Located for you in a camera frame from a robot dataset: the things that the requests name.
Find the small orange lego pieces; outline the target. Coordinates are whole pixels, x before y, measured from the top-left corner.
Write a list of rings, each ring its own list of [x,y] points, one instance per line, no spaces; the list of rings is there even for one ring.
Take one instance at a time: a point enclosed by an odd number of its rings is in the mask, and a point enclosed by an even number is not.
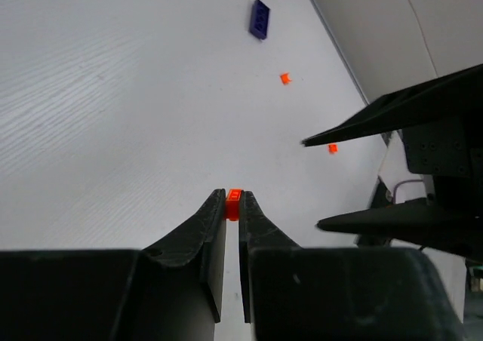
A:
[[[331,155],[337,153],[337,151],[338,151],[337,144],[335,144],[335,143],[328,144],[328,152]]]

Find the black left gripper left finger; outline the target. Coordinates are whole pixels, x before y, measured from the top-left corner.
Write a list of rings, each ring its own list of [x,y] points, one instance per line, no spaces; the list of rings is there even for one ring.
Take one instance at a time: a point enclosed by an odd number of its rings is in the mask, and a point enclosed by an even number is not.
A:
[[[1,254],[3,340],[211,340],[220,321],[225,191],[145,249]]]

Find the orange small lego plate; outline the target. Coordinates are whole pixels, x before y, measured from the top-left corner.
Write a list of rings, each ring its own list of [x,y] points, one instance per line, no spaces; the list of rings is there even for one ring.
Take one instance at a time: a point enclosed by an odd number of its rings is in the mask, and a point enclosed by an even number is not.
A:
[[[242,189],[230,189],[225,201],[225,219],[229,221],[239,220],[240,199],[242,196]]]

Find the tiny orange lego stud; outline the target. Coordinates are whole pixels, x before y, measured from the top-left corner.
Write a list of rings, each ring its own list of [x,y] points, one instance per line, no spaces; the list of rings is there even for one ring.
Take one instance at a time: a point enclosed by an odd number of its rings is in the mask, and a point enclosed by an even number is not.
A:
[[[286,73],[282,73],[280,75],[280,79],[281,79],[281,82],[283,85],[288,85],[292,82],[292,79],[290,77],[290,73],[289,72],[286,72]]]

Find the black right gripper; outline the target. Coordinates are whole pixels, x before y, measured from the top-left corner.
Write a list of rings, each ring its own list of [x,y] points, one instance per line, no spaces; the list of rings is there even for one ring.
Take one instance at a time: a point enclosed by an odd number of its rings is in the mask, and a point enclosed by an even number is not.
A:
[[[477,65],[385,94],[342,124],[302,140],[305,147],[321,146],[402,129],[408,170],[423,177],[438,205],[409,201],[329,217],[317,227],[481,258],[482,220],[475,217],[482,216],[482,122],[464,115],[481,109]]]

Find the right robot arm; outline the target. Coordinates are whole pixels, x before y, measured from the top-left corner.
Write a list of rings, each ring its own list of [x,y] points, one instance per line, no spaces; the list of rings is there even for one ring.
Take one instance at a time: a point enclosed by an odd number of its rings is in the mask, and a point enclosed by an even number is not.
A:
[[[317,222],[354,247],[303,248],[239,199],[245,321],[257,340],[463,340],[432,248],[482,261],[482,67],[383,95],[306,147],[401,131],[424,194],[398,203],[378,183],[366,210]]]

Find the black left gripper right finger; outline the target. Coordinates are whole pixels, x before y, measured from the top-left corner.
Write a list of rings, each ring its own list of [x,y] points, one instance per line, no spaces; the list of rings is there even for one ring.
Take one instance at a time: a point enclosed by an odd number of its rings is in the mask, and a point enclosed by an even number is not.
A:
[[[405,247],[303,248],[239,200],[245,322],[258,340],[463,340],[429,258]]]

